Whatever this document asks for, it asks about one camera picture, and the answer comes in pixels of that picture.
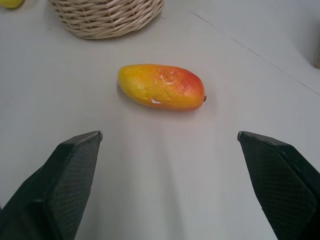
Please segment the yellow fruit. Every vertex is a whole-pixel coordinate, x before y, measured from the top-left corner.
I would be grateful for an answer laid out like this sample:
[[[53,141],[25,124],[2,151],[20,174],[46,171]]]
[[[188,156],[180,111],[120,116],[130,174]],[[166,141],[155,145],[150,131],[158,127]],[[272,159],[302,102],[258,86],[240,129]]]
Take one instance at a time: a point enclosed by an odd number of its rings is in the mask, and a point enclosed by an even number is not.
[[[5,9],[16,9],[23,4],[25,0],[0,0],[0,7]]]

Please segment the woven wicker basket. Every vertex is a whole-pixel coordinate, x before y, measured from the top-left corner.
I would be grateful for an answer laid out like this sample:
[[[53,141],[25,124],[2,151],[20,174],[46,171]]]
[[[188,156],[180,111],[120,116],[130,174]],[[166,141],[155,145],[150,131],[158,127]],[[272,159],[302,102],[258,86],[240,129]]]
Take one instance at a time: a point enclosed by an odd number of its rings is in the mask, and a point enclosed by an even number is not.
[[[48,0],[62,26],[86,40],[120,37],[157,17],[165,0]]]

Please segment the orange yellow mango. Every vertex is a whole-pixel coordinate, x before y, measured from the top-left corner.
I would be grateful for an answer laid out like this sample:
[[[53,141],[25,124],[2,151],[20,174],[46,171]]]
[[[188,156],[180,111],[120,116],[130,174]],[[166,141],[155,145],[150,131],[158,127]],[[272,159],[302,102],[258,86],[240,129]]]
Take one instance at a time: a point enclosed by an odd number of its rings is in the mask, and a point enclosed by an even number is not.
[[[117,76],[124,94],[146,107],[193,111],[200,108],[207,99],[201,79],[184,68],[134,64],[122,67]]]

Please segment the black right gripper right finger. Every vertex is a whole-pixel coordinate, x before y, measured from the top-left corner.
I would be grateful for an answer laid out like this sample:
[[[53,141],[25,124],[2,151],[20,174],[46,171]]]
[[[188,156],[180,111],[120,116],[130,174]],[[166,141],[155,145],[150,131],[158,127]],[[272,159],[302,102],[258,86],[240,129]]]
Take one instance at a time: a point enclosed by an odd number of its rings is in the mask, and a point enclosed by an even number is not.
[[[278,240],[320,240],[320,172],[292,145],[240,131],[251,184]]]

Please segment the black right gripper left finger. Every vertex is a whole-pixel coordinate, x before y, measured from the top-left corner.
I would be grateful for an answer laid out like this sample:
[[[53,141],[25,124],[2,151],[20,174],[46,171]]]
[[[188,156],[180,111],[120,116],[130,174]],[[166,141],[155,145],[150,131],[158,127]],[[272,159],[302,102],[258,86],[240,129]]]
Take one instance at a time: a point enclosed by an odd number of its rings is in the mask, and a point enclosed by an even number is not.
[[[60,143],[0,210],[0,240],[75,240],[102,139],[92,131]]]

